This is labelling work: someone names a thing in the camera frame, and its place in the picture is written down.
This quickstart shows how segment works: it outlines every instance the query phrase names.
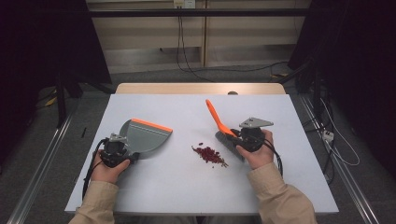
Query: tabletop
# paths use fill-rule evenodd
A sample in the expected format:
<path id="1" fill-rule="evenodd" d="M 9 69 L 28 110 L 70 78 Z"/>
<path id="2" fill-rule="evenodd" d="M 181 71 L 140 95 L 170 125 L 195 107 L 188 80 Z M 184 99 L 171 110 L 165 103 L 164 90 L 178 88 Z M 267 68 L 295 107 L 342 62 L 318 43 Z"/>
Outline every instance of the tabletop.
<path id="1" fill-rule="evenodd" d="M 172 85 L 153 86 L 157 91 L 163 91 Z M 237 127 L 239 122 L 249 117 L 272 121 L 274 126 L 267 129 L 274 133 L 276 150 L 283 161 L 285 181 L 305 193 L 317 213 L 338 212 L 287 94 L 245 95 L 240 92 L 257 92 L 269 86 L 252 85 L 249 88 L 248 84 L 234 83 L 210 83 L 209 86 L 219 92 L 217 94 L 212 90 L 208 90 L 212 92 L 210 94 L 176 94 L 181 88 L 177 90 L 175 86 L 171 88 L 174 93 L 148 93 L 150 85 L 141 86 L 145 86 L 144 94 L 122 93 L 119 89 L 110 97 L 91 151 L 100 139 L 117 133 L 122 124 L 131 118 L 149 120 L 174 131 L 163 145 L 152 153 L 142 155 L 137 164 L 120 176 L 120 192 L 114 209 L 116 213 L 185 216 L 257 214 L 258 201 L 246 177 L 250 170 L 248 163 L 238 160 L 216 139 L 217 126 L 206 108 L 205 99 L 212 101 L 220 119 L 230 128 Z M 188 86 L 184 90 L 190 91 L 194 85 Z M 239 95 L 226 95 L 228 91 L 236 91 Z M 219 164 L 205 163 L 191 149 L 199 143 L 219 151 L 229 166 L 225 168 Z M 91 152 L 66 206 L 67 212 L 74 212 L 81 204 L 82 179 L 90 160 Z"/>
<path id="2" fill-rule="evenodd" d="M 116 93 L 134 94 L 286 94 L 278 83 L 121 83 Z"/>

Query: electrical outlet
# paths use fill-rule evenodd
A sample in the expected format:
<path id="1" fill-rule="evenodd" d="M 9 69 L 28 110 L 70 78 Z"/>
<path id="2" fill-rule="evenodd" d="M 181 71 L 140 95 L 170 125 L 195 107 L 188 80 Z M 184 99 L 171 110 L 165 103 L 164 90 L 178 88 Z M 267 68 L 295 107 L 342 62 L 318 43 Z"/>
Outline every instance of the electrical outlet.
<path id="1" fill-rule="evenodd" d="M 184 0 L 184 8 L 195 8 L 195 0 Z"/>
<path id="2" fill-rule="evenodd" d="M 175 8 L 184 8 L 184 0 L 174 0 Z"/>
<path id="3" fill-rule="evenodd" d="M 334 133 L 325 130 L 322 133 L 322 139 L 327 140 L 330 143 L 334 139 Z"/>

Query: metal rail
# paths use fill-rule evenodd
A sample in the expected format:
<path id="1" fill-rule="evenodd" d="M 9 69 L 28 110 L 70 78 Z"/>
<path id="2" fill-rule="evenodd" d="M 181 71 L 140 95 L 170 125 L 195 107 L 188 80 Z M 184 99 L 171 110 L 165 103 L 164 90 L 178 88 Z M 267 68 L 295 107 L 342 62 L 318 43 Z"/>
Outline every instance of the metal rail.
<path id="1" fill-rule="evenodd" d="M 32 207 L 33 202 L 35 201 L 35 196 L 37 195 L 40 187 L 46 177 L 48 169 L 50 168 L 51 162 L 58 151 L 62 140 L 64 139 L 64 135 L 69 127 L 70 121 L 77 110 L 79 100 L 72 105 L 72 109 L 70 110 L 69 115 L 66 117 L 64 124 L 56 129 L 55 134 L 52 137 L 47 150 L 41 159 L 40 164 L 35 170 L 35 174 L 31 178 L 27 188 L 22 194 L 20 200 L 18 201 L 14 211 L 11 214 L 7 224 L 22 224 L 26 219 L 30 208 Z"/>
<path id="2" fill-rule="evenodd" d="M 319 124 L 317 120 L 314 119 L 315 115 L 311 110 L 312 103 L 309 100 L 305 99 L 303 96 L 301 96 L 301 100 L 303 102 L 304 108 L 309 118 L 313 120 L 315 128 L 318 129 Z M 324 144 L 328 153 L 330 152 L 330 150 L 334 150 L 336 153 L 339 153 L 337 148 L 336 147 L 332 148 L 328 142 L 324 141 Z M 370 202 L 367 200 L 363 191 L 359 187 L 358 182 L 356 182 L 355 178 L 353 177 L 352 173 L 350 173 L 347 166 L 343 162 L 339 161 L 337 157 L 334 155 L 334 153 L 332 154 L 332 161 L 334 167 L 337 169 L 338 174 L 341 176 L 341 179 L 343 180 L 344 185 L 346 186 L 346 189 L 349 192 L 353 202 L 355 203 L 356 207 L 361 213 L 361 217 L 363 218 L 364 223 L 378 224 L 379 220 L 375 215 L 373 207 L 370 205 Z"/>
<path id="3" fill-rule="evenodd" d="M 90 11 L 39 9 L 37 15 L 111 17 L 305 17 L 330 12 L 327 8 L 194 8 L 194 9 L 91 9 Z"/>

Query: brush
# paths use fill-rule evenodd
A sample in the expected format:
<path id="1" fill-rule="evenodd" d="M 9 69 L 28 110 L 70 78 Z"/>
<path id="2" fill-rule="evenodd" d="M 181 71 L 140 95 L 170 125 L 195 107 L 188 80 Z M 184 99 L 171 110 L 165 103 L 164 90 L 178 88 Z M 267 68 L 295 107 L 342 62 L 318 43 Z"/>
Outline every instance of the brush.
<path id="1" fill-rule="evenodd" d="M 227 147 L 239 160 L 244 161 L 245 158 L 239 154 L 238 150 L 236 149 L 236 144 L 234 144 L 231 140 L 227 138 L 230 137 L 238 137 L 236 134 L 231 131 L 227 126 L 221 123 L 221 120 L 216 112 L 215 107 L 209 100 L 206 100 L 207 108 L 209 109 L 210 114 L 212 115 L 213 119 L 215 120 L 216 124 L 218 125 L 219 131 L 216 132 L 216 138 L 225 146 Z"/>

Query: hand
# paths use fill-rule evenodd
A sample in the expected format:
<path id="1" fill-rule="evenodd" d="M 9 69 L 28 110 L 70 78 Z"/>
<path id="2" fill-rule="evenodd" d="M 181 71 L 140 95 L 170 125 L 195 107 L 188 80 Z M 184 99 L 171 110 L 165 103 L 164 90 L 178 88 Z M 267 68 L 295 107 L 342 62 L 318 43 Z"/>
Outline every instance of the hand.
<path id="1" fill-rule="evenodd" d="M 262 132 L 265 135 L 265 139 L 267 139 L 271 144 L 273 144 L 274 143 L 273 134 L 265 129 L 262 129 Z M 259 150 L 254 152 L 246 151 L 241 146 L 236 146 L 236 149 L 238 150 L 239 154 L 241 154 L 245 159 L 247 159 L 251 169 L 253 170 L 274 161 L 274 152 L 266 145 L 262 145 L 262 147 Z"/>
<path id="2" fill-rule="evenodd" d="M 91 180 L 105 181 L 111 184 L 116 184 L 120 173 L 122 173 L 122 171 L 124 171 L 129 166 L 130 161 L 125 160 L 118 166 L 110 168 L 102 162 L 102 159 L 100 159 L 99 154 L 101 151 L 102 149 L 98 150 L 95 155 L 95 161 L 93 165 L 98 165 L 93 169 Z"/>

